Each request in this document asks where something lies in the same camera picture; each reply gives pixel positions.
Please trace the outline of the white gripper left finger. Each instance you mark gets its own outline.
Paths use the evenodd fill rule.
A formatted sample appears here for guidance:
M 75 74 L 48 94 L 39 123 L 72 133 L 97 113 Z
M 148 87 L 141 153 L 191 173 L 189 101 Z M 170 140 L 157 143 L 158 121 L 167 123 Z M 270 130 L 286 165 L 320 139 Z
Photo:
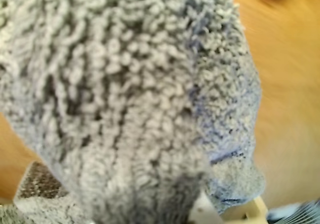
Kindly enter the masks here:
M 223 224 L 222 218 L 212 205 L 211 201 L 201 192 L 189 214 L 190 224 Z

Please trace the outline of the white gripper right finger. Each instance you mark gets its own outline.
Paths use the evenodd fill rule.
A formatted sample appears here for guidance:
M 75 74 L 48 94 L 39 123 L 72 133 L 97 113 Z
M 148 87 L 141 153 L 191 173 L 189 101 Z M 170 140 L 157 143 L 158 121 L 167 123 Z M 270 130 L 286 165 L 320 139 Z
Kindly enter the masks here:
M 261 196 L 246 204 L 228 208 L 222 215 L 225 224 L 268 224 L 268 213 Z

